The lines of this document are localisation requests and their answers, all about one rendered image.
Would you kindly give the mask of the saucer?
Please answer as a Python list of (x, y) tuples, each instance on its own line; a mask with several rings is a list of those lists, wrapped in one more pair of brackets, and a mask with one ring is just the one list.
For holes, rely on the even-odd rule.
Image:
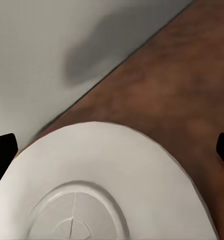
[(0, 240), (220, 240), (191, 177), (125, 125), (89, 121), (41, 137), (0, 180)]

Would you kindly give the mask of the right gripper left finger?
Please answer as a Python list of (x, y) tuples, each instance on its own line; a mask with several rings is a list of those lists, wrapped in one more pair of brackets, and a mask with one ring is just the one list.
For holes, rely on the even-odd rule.
[(0, 181), (17, 152), (18, 145), (14, 133), (0, 136)]

